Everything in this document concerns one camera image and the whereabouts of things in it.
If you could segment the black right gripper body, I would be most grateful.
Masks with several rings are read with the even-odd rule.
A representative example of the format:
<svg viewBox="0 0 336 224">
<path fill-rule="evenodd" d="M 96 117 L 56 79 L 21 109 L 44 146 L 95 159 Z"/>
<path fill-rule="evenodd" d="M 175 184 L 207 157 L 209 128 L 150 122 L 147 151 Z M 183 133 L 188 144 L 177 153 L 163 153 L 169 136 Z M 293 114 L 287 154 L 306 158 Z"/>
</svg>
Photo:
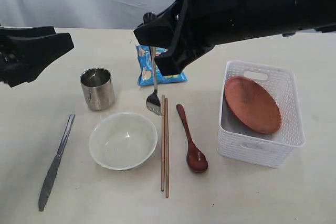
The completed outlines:
<svg viewBox="0 0 336 224">
<path fill-rule="evenodd" d="M 335 0 L 187 0 L 182 67 L 215 46 L 301 30 L 335 31 Z"/>
</svg>

